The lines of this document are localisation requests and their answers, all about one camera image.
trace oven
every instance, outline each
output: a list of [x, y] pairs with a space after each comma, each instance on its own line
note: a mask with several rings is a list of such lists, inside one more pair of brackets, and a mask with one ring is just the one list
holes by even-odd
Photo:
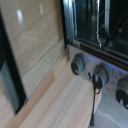
[[60, 7], [73, 73], [128, 109], [128, 0], [60, 0]]

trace oven knob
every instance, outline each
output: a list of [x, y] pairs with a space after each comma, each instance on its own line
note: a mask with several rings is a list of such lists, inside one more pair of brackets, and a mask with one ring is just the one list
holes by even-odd
[[88, 59], [83, 54], [76, 54], [72, 63], [71, 63], [71, 69], [75, 75], [80, 75], [86, 67], [86, 64], [88, 62]]
[[128, 79], [122, 78], [117, 83], [116, 99], [122, 105], [128, 105]]
[[92, 83], [97, 89], [102, 89], [109, 81], [107, 69], [101, 64], [94, 68]]

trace power cord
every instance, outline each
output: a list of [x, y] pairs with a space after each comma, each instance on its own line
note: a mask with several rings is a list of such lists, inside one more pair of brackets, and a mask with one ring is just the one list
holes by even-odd
[[91, 126], [94, 126], [94, 109], [95, 109], [95, 97], [96, 97], [96, 94], [98, 95], [101, 91], [101, 89], [99, 90], [98, 93], [96, 93], [96, 87], [95, 85], [93, 84], [93, 90], [94, 90], [94, 98], [93, 98], [93, 108], [92, 108], [92, 115], [91, 115], [91, 120], [90, 120], [90, 125]]

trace cable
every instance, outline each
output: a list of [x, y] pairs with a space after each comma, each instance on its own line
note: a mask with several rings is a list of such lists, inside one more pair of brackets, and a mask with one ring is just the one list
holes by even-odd
[[93, 108], [92, 108], [92, 115], [91, 115], [91, 120], [90, 120], [90, 125], [94, 126], [94, 108], [95, 108], [95, 95], [96, 95], [96, 88], [93, 85], [94, 88], [94, 99], [93, 99]]

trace control knob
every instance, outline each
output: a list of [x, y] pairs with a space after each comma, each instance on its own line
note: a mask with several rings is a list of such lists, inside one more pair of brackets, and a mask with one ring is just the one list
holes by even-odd
[[80, 75], [87, 65], [88, 59], [82, 53], [76, 54], [72, 63], [71, 69], [75, 75]]
[[122, 78], [117, 83], [116, 99], [123, 106], [128, 105], [128, 79]]
[[100, 64], [94, 68], [92, 82], [94, 87], [97, 89], [102, 89], [109, 81], [109, 73], [107, 68]]

